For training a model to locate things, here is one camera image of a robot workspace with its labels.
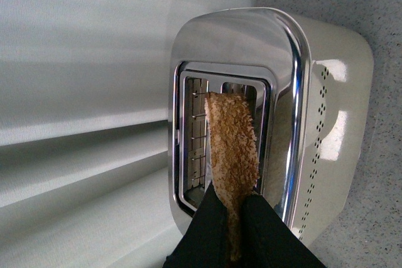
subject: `glossy surface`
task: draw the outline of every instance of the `glossy surface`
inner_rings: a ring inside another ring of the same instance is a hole
[[[197,17],[180,30],[171,59],[169,153],[171,207],[175,216],[183,215],[180,207],[186,210],[178,195],[180,168],[177,165],[179,153],[175,149],[180,148],[180,141],[176,141],[173,133],[181,122],[177,111],[180,103],[178,89],[181,85],[178,79],[181,72],[189,69],[218,76],[261,79],[270,86],[271,94],[266,94],[269,98],[265,100],[269,107],[268,121],[264,125],[266,133],[264,141],[260,142],[260,146],[263,146],[260,155],[263,156],[260,156],[261,181],[258,191],[290,227],[303,150],[309,58],[307,43],[298,25],[287,14],[275,9],[221,11]],[[212,90],[221,91],[221,85],[212,87]],[[288,131],[275,131],[280,128],[278,124]],[[280,143],[280,150],[275,158],[270,156],[269,150],[271,143],[277,142]],[[276,183],[279,185],[267,186],[270,175],[278,171],[280,177]],[[187,227],[178,224],[182,230]]]

